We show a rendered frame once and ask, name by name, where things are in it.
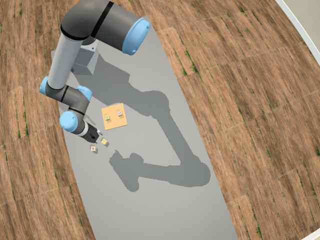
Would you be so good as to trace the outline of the light orange mat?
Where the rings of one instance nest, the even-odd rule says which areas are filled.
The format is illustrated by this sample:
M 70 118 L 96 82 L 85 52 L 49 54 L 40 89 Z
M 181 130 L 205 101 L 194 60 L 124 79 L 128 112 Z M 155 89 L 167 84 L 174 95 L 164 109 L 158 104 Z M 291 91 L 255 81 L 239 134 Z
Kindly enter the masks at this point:
M 124 104 L 119 103 L 116 105 L 102 108 L 102 116 L 104 121 L 105 130 L 121 127 L 127 125 L 127 119 L 124 109 Z M 118 111 L 122 112 L 122 116 L 118 116 Z M 105 116 L 109 115 L 110 120 L 105 120 Z

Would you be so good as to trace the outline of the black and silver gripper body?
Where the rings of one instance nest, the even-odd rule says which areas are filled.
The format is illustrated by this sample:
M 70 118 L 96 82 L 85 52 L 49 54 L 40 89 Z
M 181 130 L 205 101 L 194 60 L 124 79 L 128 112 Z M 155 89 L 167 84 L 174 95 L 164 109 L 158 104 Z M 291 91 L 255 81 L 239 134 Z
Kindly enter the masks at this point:
M 84 121 L 84 123 L 85 123 L 85 128 L 83 132 L 76 135 L 84 138 L 88 142 L 95 143 L 99 137 L 99 134 L 97 133 L 97 129 L 94 126 L 91 126 L 91 124 L 87 123 L 86 121 Z

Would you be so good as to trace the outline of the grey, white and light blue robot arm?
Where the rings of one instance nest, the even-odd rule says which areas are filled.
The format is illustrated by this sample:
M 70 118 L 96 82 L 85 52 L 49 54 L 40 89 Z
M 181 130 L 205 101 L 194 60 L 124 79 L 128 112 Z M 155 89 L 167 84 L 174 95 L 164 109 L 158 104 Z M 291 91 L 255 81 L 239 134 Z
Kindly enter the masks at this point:
M 110 0 L 82 0 L 65 14 L 49 75 L 39 88 L 41 94 L 69 106 L 59 119 L 64 130 L 75 135 L 84 131 L 83 118 L 93 95 L 87 87 L 66 85 L 81 45 L 97 39 L 132 56 L 150 27 L 144 18 Z

